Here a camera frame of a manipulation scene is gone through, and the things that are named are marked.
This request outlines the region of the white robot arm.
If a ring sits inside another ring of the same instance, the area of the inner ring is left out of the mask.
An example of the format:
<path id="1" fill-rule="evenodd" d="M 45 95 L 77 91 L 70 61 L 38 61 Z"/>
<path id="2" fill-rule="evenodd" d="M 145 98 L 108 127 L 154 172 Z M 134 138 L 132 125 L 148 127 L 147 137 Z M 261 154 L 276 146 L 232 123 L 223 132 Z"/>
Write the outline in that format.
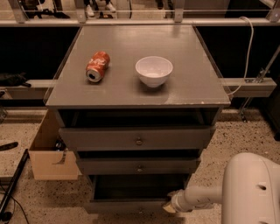
<path id="1" fill-rule="evenodd" d="M 187 213 L 221 205 L 221 224 L 280 224 L 280 165 L 254 153 L 227 163 L 222 185 L 189 186 L 170 192 L 168 213 Z"/>

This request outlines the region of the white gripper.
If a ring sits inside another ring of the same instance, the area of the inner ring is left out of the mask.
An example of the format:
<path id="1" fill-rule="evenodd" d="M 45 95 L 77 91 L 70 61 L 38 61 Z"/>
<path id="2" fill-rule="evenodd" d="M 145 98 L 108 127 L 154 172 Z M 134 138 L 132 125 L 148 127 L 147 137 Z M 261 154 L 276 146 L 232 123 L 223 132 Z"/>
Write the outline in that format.
<path id="1" fill-rule="evenodd" d="M 187 213 L 193 210 L 193 206 L 187 202 L 184 195 L 184 190 L 178 190 L 171 192 L 171 203 L 167 202 L 163 204 L 163 209 L 170 214 Z"/>

